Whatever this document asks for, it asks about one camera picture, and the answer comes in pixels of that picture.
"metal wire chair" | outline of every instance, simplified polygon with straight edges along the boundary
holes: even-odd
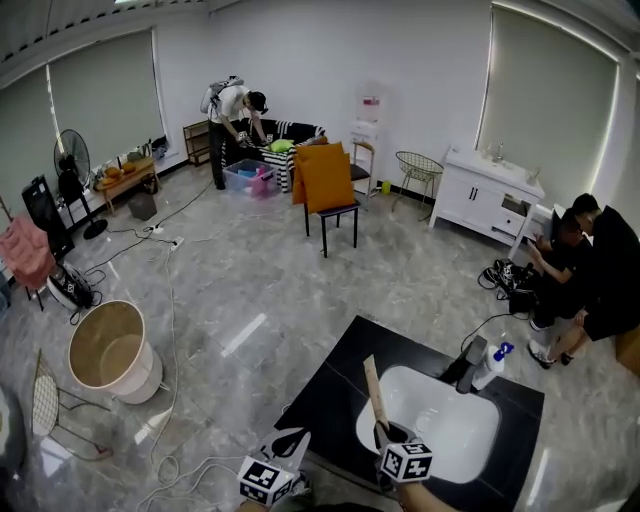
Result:
[[[71,407],[67,407],[60,401],[61,393],[79,400],[80,403]],[[67,411],[72,411],[73,409],[76,409],[77,407],[81,407],[83,405],[93,405],[94,407],[98,407],[100,409],[104,409],[107,412],[110,412],[109,409],[103,407],[102,405],[89,402],[83,398],[80,398],[79,396],[74,395],[73,393],[69,393],[64,389],[59,388],[53,372],[49,368],[47,362],[44,360],[44,357],[42,357],[42,350],[39,350],[38,364],[36,365],[36,375],[33,382],[33,404],[31,410],[32,434],[36,436],[50,437],[65,450],[71,453],[71,455],[74,455],[81,460],[98,461],[106,459],[107,457],[113,455],[113,450],[111,448],[102,446],[95,441],[92,441],[91,439],[87,439],[86,437],[83,437],[80,434],[77,434],[76,432],[73,432],[69,428],[64,427],[60,424],[60,407],[66,409]],[[92,445],[97,452],[96,457],[84,457],[64,446],[51,434],[51,432],[53,432],[53,429],[56,427],[68,432],[69,434],[74,435],[85,443]]]
[[[438,162],[431,160],[431,158],[427,158],[426,156],[419,155],[418,153],[412,153],[410,151],[398,151],[396,153],[396,158],[400,162],[400,170],[405,174],[405,176],[404,180],[402,180],[402,187],[400,187],[400,194],[393,202],[391,211],[395,210],[396,204],[402,198],[402,191],[409,188],[411,178],[418,181],[424,181],[424,194],[422,194],[422,203],[420,204],[420,211],[422,211],[424,201],[427,197],[427,187],[429,186],[429,183],[431,183],[431,197],[433,197],[435,179],[442,174],[444,168]],[[431,214],[420,220],[426,220],[430,216]]]

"sofa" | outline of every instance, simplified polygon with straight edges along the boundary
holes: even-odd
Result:
[[[249,158],[259,162],[265,162],[277,169],[278,186],[282,192],[290,192],[293,184],[294,158],[296,155],[295,146],[285,153],[274,153],[268,149],[259,147],[260,138],[253,126],[252,119],[242,121],[242,129],[249,133],[251,141],[248,147],[242,148],[242,158]],[[325,134],[324,128],[312,124],[292,123],[289,121],[277,121],[275,119],[262,119],[262,129],[269,140],[273,142],[278,139],[293,140],[295,145],[308,145],[316,137]],[[225,144],[222,147],[222,165],[225,167]]]

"hand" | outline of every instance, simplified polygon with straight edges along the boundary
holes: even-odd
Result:
[[[542,235],[536,237],[536,247],[541,251],[552,251],[551,243],[545,239]]]
[[[580,327],[584,327],[584,319],[587,317],[588,314],[589,313],[585,309],[581,309],[580,311],[578,311],[578,314],[573,319],[573,322]]]

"roller blind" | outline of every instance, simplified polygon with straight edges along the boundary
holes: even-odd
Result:
[[[618,182],[611,206],[620,212],[624,219],[640,235],[640,82],[636,86],[636,124],[633,130],[631,151],[627,165]]]
[[[162,136],[150,31],[67,55],[50,76],[58,128],[82,135],[92,167]]]
[[[56,138],[44,68],[0,90],[0,133],[0,195],[16,215],[26,210],[22,189],[34,177],[44,174],[51,191],[58,188],[53,166]],[[0,210],[0,232],[7,226]]]
[[[493,8],[491,68],[478,148],[541,168],[543,204],[589,190],[611,113],[618,64],[535,18]]]

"white sink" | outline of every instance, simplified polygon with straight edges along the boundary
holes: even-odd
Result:
[[[464,484],[475,480],[487,462],[500,423],[497,407],[473,394],[411,368],[395,366],[380,378],[389,420],[412,429],[433,452],[431,475]],[[360,442],[378,453],[373,439],[371,400],[356,422]]]

